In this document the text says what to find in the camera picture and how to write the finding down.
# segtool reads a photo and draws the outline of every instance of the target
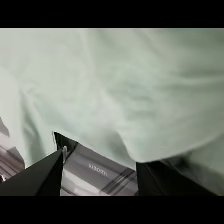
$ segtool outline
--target black object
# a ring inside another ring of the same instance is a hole
[[[0,184],[0,196],[60,196],[62,149]]]
[[[139,196],[215,196],[162,162],[137,163]]]

